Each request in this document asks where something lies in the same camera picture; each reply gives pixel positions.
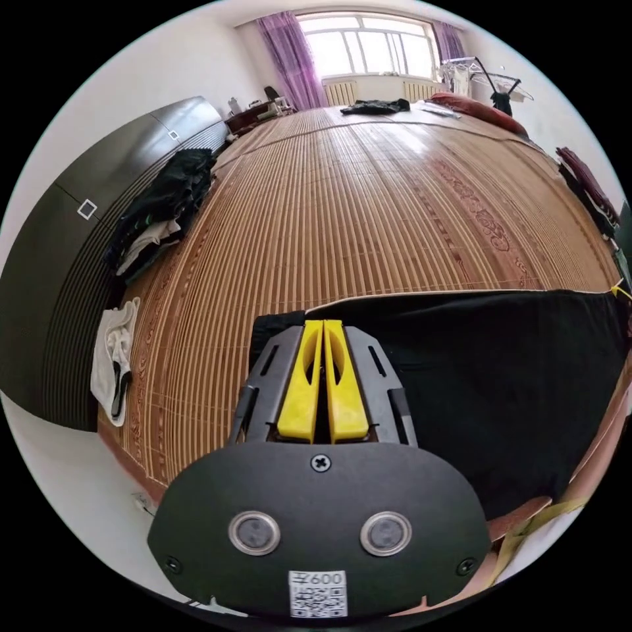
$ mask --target folded clothes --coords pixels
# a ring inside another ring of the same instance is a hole
[[[602,235],[605,235],[608,239],[612,239],[616,230],[616,223],[611,219],[609,213],[603,211],[588,195],[586,189],[582,186],[580,181],[573,175],[573,173],[566,167],[566,164],[562,161],[560,163],[559,171],[561,176],[566,181],[568,188],[577,196],[577,199],[583,204],[584,208],[588,211],[592,217],[595,225],[599,229]]]
[[[211,187],[214,164],[210,149],[175,153],[119,218],[105,252],[108,266],[118,270],[130,246],[152,224],[179,219],[183,213],[197,213]]]
[[[607,216],[608,220],[616,226],[619,223],[614,206],[599,186],[593,173],[586,163],[582,162],[577,154],[568,147],[557,147],[556,153],[564,165],[573,173],[577,181],[582,185],[586,193],[592,198],[594,204]]]
[[[174,233],[180,232],[180,225],[174,220],[168,220],[165,222],[156,222],[147,228],[136,241],[130,246],[130,249],[125,253],[125,260],[117,270],[117,276],[122,275],[125,270],[137,260],[139,254],[150,246],[155,244],[157,246],[163,240],[166,240]]]
[[[125,421],[126,391],[132,379],[130,358],[140,299],[127,301],[122,309],[106,309],[94,343],[90,391],[110,422]]]
[[[358,100],[353,105],[342,108],[340,112],[342,114],[395,114],[397,112],[410,112],[410,103],[406,99],[397,99],[397,101]]]

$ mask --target screw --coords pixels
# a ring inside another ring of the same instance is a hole
[[[326,454],[317,454],[311,458],[314,472],[326,472],[331,467],[331,459]]]
[[[165,568],[168,571],[171,571],[174,575],[180,575],[180,573],[182,573],[182,564],[180,563],[180,560],[172,558],[171,556],[165,560]]]
[[[456,574],[460,575],[460,577],[465,577],[469,575],[474,565],[476,564],[476,560],[474,558],[466,558],[464,559],[459,566],[456,567]]]

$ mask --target white square sticker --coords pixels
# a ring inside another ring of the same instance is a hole
[[[288,583],[292,617],[330,619],[347,616],[344,571],[290,571]]]

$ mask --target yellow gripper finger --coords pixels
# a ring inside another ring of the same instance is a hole
[[[309,443],[314,441],[322,349],[323,321],[306,321],[288,390],[276,423],[277,432],[283,438]],[[308,378],[310,365],[313,368]]]
[[[341,321],[325,321],[325,375],[331,442],[363,439],[369,432],[356,372]],[[340,376],[336,380],[334,367]]]

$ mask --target white towel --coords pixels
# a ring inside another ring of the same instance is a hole
[[[120,413],[115,400],[121,383],[125,384],[131,377],[130,356],[134,340],[134,326],[138,316],[140,299],[127,301],[122,309],[106,309],[101,317],[92,356],[92,375],[90,391],[103,406],[107,418],[119,427],[125,421],[125,396],[122,396]]]
[[[454,93],[462,97],[472,96],[471,82],[468,68],[455,68],[452,76],[454,80]]]
[[[144,248],[150,244],[156,244],[156,246],[158,246],[163,239],[179,230],[180,225],[174,219],[165,222],[156,222],[149,226],[128,248],[128,251],[125,253],[125,259],[117,270],[117,276],[119,277],[123,274],[123,272],[137,260]]]

